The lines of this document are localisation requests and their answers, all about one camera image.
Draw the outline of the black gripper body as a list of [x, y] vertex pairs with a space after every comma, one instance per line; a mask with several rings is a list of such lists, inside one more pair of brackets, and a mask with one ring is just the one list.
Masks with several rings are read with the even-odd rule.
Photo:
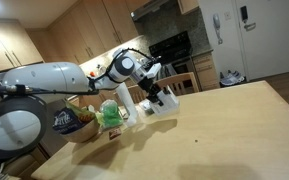
[[161, 88], [159, 87], [158, 84], [155, 84], [152, 79], [144, 78], [138, 83], [138, 85], [142, 90], [144, 90], [147, 93], [148, 100], [158, 99], [157, 94], [161, 91]]

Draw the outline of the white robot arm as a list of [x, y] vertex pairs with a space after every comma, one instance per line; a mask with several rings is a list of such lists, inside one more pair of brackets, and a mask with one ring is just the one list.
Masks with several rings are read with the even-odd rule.
[[0, 159], [13, 158], [34, 149], [47, 129], [47, 105], [72, 95], [97, 95], [114, 90], [132, 79], [149, 93], [153, 103], [161, 89], [154, 77], [161, 69], [155, 57], [138, 61], [136, 49], [114, 52], [105, 72], [92, 77], [70, 62], [23, 66], [7, 71], [0, 85]]

